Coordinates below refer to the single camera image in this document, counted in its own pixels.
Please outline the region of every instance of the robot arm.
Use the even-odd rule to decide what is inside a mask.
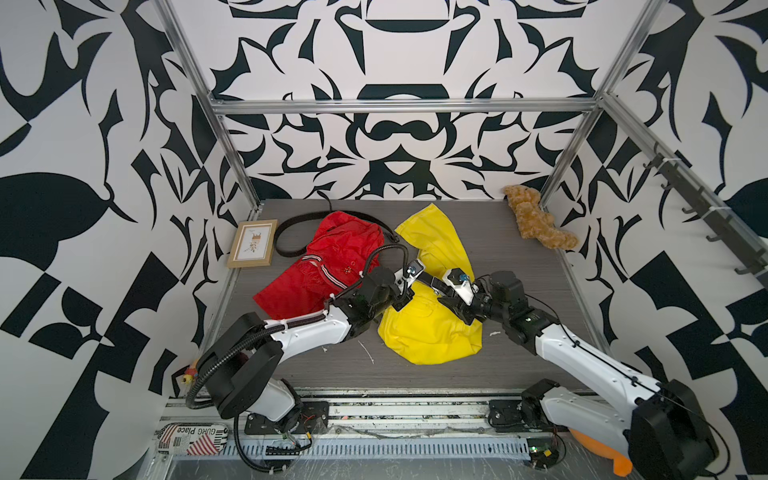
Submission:
[[[275,422],[281,432],[289,431],[296,424],[300,399],[285,380],[271,378],[277,366],[308,350],[358,336],[390,306],[401,310],[413,298],[410,286],[423,270],[419,260],[397,273],[376,267],[359,288],[341,292],[324,310],[308,315],[282,320],[262,320],[255,313],[241,316],[201,356],[187,406],[198,405],[194,397],[204,384],[222,419],[252,412]],[[259,335],[262,338],[246,348],[253,350],[251,356],[232,354]]]
[[[514,343],[560,366],[608,403],[541,380],[522,395],[526,424],[578,430],[628,457],[649,479],[696,478],[717,458],[717,444],[688,387],[659,382],[595,349],[556,316],[531,307],[512,272],[488,277],[473,283],[469,296],[462,272],[448,272],[444,279],[457,292],[442,303],[464,321],[500,322]]]
[[[264,321],[255,313],[240,317],[200,358],[197,382],[205,383],[223,419],[248,411],[288,432],[297,422],[300,399],[287,382],[271,379],[275,368],[307,350],[358,336],[390,306],[401,310],[413,297],[410,286],[416,280],[433,288],[440,303],[467,324],[500,322],[512,342],[560,366],[608,403],[541,380],[523,393],[526,424],[578,430],[627,456],[646,478],[695,478],[717,457],[690,389],[674,380],[662,384],[579,339],[556,316],[529,306],[512,272],[471,283],[458,269],[441,279],[430,276],[418,260],[397,273],[377,267],[359,288],[330,299],[323,311],[285,320]],[[245,356],[243,349],[253,354]],[[191,408],[202,385],[197,382],[190,391],[194,395],[187,396]]]

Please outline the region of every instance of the teddy bear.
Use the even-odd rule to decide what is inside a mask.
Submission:
[[[515,212],[521,237],[538,238],[547,248],[573,250],[578,245],[575,234],[555,228],[552,214],[541,211],[538,190],[524,185],[508,185],[502,191],[507,196],[509,207]]]

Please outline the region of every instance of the framed picture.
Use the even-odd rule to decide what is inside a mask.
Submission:
[[[257,220],[238,225],[227,267],[265,266],[272,263],[272,239],[276,228],[277,220]]]

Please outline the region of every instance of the black strap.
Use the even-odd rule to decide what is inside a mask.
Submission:
[[[285,229],[287,229],[288,227],[292,227],[297,223],[306,222],[308,220],[321,220],[329,216],[333,212],[344,212],[345,214],[352,215],[353,217],[357,217],[360,220],[364,220],[370,223],[375,223],[376,225],[379,225],[384,230],[384,234],[393,243],[399,243],[400,241],[400,238],[397,236],[397,234],[394,231],[392,231],[392,229],[389,228],[386,223],[382,222],[381,220],[374,217],[373,215],[364,214],[363,212],[355,212],[352,210],[325,210],[320,212],[309,212],[308,214],[296,215],[295,217],[291,217],[288,220],[282,222],[277,227],[277,230],[275,230],[275,240],[273,241],[273,244],[275,246],[275,251],[277,252],[277,254],[280,255],[281,257],[289,257],[289,258],[298,257],[299,255],[305,254],[306,245],[304,247],[299,248],[298,250],[293,250],[293,251],[285,251],[280,249],[280,247],[277,246],[277,239],[280,237],[280,234],[283,231],[285,231]]]

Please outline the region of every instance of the black and white patterned wall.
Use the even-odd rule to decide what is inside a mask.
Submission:
[[[639,0],[174,1],[214,96],[592,96]],[[257,193],[500,198],[541,187],[576,114],[263,115],[228,123]]]
[[[145,0],[0,6],[2,478],[113,478],[249,206]]]
[[[490,199],[541,189],[578,112],[231,115],[262,198]]]
[[[767,35],[760,0],[672,0],[619,90],[762,237]],[[567,258],[613,355],[696,392],[733,455],[720,478],[768,475],[768,292],[647,161],[603,114],[549,204],[583,240]]]

